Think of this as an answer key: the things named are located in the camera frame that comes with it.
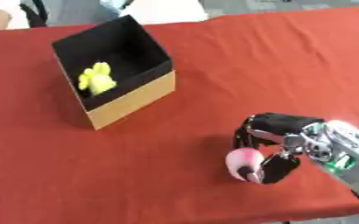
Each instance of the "cardboard box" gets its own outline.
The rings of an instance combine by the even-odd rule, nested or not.
[[[165,51],[131,16],[58,40],[53,49],[64,75],[96,130],[175,89]],[[98,95],[80,91],[78,77],[96,62],[111,66],[117,86]]]

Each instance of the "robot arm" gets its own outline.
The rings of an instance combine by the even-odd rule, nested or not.
[[[263,158],[260,144],[281,149]],[[348,123],[274,113],[253,115],[236,131],[234,148],[226,163],[238,179],[263,185],[279,182],[299,166],[298,155],[305,154],[359,199],[359,129]]]

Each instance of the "red tablecloth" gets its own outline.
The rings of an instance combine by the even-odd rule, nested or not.
[[[254,113],[359,127],[359,8],[147,26],[173,58],[178,89],[97,132],[50,47],[88,27],[0,31],[0,224],[234,224],[359,213],[350,191],[306,159],[266,186],[235,181],[223,164],[233,130]]]

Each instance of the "yellow plush toy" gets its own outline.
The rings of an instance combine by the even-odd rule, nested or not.
[[[89,88],[92,95],[99,95],[104,91],[116,87],[116,82],[110,77],[110,66],[106,62],[98,62],[93,68],[87,68],[79,76],[79,89]]]

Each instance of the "white object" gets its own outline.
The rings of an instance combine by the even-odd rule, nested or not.
[[[29,28],[27,16],[20,9],[20,0],[0,0],[0,11],[6,11],[11,15],[8,29]]]
[[[131,15],[142,25],[199,22],[208,14],[198,0],[135,0],[120,13]]]
[[[238,170],[243,166],[248,166],[255,172],[248,174],[247,179],[257,184],[262,182],[258,172],[263,161],[264,156],[258,150],[251,148],[233,150],[226,156],[226,166],[231,176],[242,181],[247,181],[239,175]]]

